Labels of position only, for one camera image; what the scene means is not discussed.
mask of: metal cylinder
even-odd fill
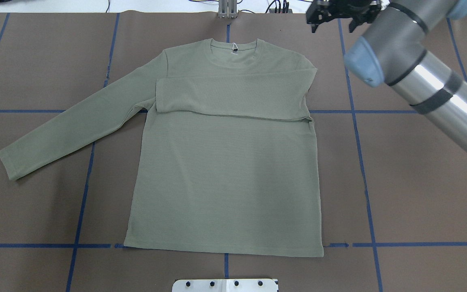
[[[467,83],[428,52],[392,88],[467,152]]]

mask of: shirt sleeve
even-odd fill
[[[298,55],[297,67],[295,70],[300,69],[316,69],[316,67],[304,56],[301,54]]]
[[[0,150],[8,178],[30,172],[108,135],[154,104],[156,80],[167,77],[163,51],[146,65],[92,94]]]

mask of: fabric fold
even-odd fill
[[[162,78],[156,81],[156,110],[271,120],[310,119],[305,95],[316,72],[317,69],[302,69],[267,74]]]

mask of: clothing tag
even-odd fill
[[[237,54],[237,51],[238,51],[238,50],[239,50],[239,47],[237,46],[236,43],[234,43],[234,44],[232,45],[232,54],[234,54],[234,55],[239,55],[239,54]]]

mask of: long-sleeve shirt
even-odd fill
[[[317,141],[305,94],[317,69],[258,39],[167,48],[0,150],[17,180],[147,119],[125,246],[323,256]]]

